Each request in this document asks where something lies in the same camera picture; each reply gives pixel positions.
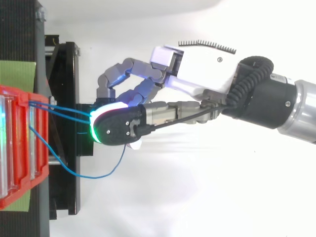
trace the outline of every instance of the metal screw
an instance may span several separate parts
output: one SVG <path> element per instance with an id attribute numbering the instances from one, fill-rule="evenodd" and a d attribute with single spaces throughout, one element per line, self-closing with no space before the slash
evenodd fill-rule
<path id="1" fill-rule="evenodd" d="M 50 96 L 50 97 L 49 97 L 49 104 L 50 104 L 50 105 L 55 105 L 55 106 L 57 105 L 57 101 L 55 100 L 54 96 Z"/>
<path id="2" fill-rule="evenodd" d="M 35 17 L 37 20 L 41 21 L 41 22 L 45 22 L 46 21 L 46 9 L 45 7 L 39 7 L 36 12 L 35 12 Z"/>
<path id="3" fill-rule="evenodd" d="M 77 57 L 81 56 L 81 50 L 80 50 L 80 48 L 76 48 L 76 49 L 75 49 L 75 56 L 77 56 Z"/>

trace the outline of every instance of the blue wire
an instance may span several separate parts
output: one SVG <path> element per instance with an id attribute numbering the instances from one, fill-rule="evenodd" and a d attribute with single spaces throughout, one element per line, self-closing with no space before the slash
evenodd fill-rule
<path id="1" fill-rule="evenodd" d="M 57 105 L 50 105 L 50 104 L 46 104 L 46 103 L 42 103 L 42 102 L 38 102 L 38 101 L 29 101 L 29 104 L 45 105 L 47 107 L 55 108 L 55 109 L 58 109 L 58 110 L 70 111 L 70 112 L 74 112 L 74 113 L 77 113 L 77 114 L 81 114 L 81 115 L 85 115 L 85 116 L 91 117 L 90 114 L 82 112 L 80 110 L 74 110 L 74 109 L 70 109 L 70 108 L 60 107 L 60 106 L 57 106 Z"/>
<path id="2" fill-rule="evenodd" d="M 37 106 L 37 105 L 33 105 L 33 104 L 30 104 L 30 106 L 35 107 L 35 108 L 38 108 L 38 109 L 41 109 L 41 110 L 49 111 L 49 112 L 52 113 L 52 114 L 58 115 L 58 116 L 60 116 L 60 117 L 64 117 L 64 118 L 66 118 L 66 119 L 70 119 L 70 120 L 73 120 L 73 121 L 76 121 L 76 122 L 82 122 L 82 123 L 90 124 L 90 121 L 85 121 L 85 120 L 81 120 L 81 119 L 78 119 L 78 118 L 74 118 L 74 117 L 71 117 L 71 116 L 68 116 L 68 115 L 64 115 L 64 114 L 61 114 L 61 113 L 59 113 L 59 112 L 55 112 L 55 111 L 53 111 L 53 110 L 43 108 L 43 107 L 41 107 L 41 106 Z"/>
<path id="3" fill-rule="evenodd" d="M 34 128 L 32 128 L 30 125 L 29 125 L 29 129 L 48 147 L 48 149 L 50 150 L 50 152 L 55 156 L 55 158 L 59 161 L 59 163 L 61 164 L 62 167 L 64 167 L 65 170 L 67 170 L 69 173 L 71 173 L 72 175 L 76 176 L 76 177 L 80 177 L 80 178 L 86 178 L 86 179 L 101 179 L 101 178 L 104 178 L 104 177 L 107 177 L 111 174 L 113 174 L 113 172 L 116 170 L 116 168 L 119 166 L 120 162 L 122 161 L 122 158 L 124 156 L 124 153 L 125 153 L 125 148 L 126 148 L 126 144 L 124 145 L 124 149 L 123 149 L 123 153 L 118 161 L 118 164 L 114 167 L 114 169 L 106 174 L 106 175 L 102 175 L 102 176 L 97 176 L 97 177 L 92 177 L 92 176 L 86 176 L 86 175 L 81 175 L 81 174 L 77 174 L 75 172 L 73 172 L 72 170 L 70 170 L 62 161 L 61 159 L 56 155 L 56 153 L 54 152 L 54 150 L 51 148 L 51 146 L 45 141 L 44 138 L 42 138 L 42 136 L 39 135 L 38 132 L 35 131 Z"/>

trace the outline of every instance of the green led light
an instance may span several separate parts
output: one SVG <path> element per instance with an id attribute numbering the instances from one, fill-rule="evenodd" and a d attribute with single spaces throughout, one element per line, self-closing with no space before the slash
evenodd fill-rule
<path id="1" fill-rule="evenodd" d="M 100 115 L 102 115 L 108 111 L 127 108 L 127 107 L 128 107 L 127 104 L 124 104 L 123 102 L 117 102 L 117 103 L 113 103 L 113 104 L 104 105 L 104 106 L 102 106 L 102 107 L 98 108 L 97 110 L 92 111 L 90 113 L 90 115 L 91 115 L 91 117 L 90 117 L 90 132 L 91 132 L 93 139 L 96 142 L 101 143 L 100 140 L 98 139 L 98 136 L 97 136 L 95 130 L 94 130 L 94 122 L 96 121 L 96 119 Z"/>

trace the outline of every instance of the black plastic housing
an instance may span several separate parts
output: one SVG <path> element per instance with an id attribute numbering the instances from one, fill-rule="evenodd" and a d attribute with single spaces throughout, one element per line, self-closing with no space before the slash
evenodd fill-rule
<path id="1" fill-rule="evenodd" d="M 94 131 L 100 142 L 105 145 L 116 146 L 136 142 L 140 136 L 134 135 L 131 131 L 133 120 L 138 120 L 139 125 L 146 125 L 144 106 L 138 105 L 104 113 L 95 120 Z"/>
<path id="2" fill-rule="evenodd" d="M 237 80 L 253 72 L 253 68 L 239 65 Z M 266 78 L 248 95 L 245 95 L 236 109 L 224 110 L 222 114 L 275 129 L 288 119 L 296 101 L 296 86 Z"/>

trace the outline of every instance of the black serrated strip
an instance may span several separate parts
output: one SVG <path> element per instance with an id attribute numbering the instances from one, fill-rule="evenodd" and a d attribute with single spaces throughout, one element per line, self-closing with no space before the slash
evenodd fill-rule
<path id="1" fill-rule="evenodd" d="M 181 46 L 206 46 L 206 47 L 211 47 L 211 48 L 215 48 L 227 53 L 231 53 L 231 54 L 236 54 L 237 50 L 233 49 L 233 48 L 229 48 L 220 44 L 217 44 L 215 42 L 211 42 L 211 41 L 206 41 L 206 40 L 189 40 L 189 41 L 179 41 L 178 44 L 180 47 Z"/>

